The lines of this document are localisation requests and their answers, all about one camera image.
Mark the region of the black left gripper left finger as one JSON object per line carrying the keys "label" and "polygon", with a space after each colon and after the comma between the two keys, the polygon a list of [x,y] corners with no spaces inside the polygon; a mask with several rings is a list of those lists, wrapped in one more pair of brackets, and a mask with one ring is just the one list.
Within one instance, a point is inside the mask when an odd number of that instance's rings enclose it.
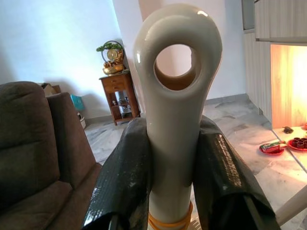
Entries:
{"label": "black left gripper left finger", "polygon": [[145,118],[131,120],[103,164],[84,230],[145,230],[152,188],[152,153]]}

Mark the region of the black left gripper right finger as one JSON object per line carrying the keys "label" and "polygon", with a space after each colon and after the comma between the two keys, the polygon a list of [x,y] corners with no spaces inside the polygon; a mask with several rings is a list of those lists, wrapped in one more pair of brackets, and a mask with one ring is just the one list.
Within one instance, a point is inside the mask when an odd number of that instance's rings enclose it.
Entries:
{"label": "black left gripper right finger", "polygon": [[278,230],[275,213],[251,169],[220,128],[203,116],[193,187],[204,230]]}

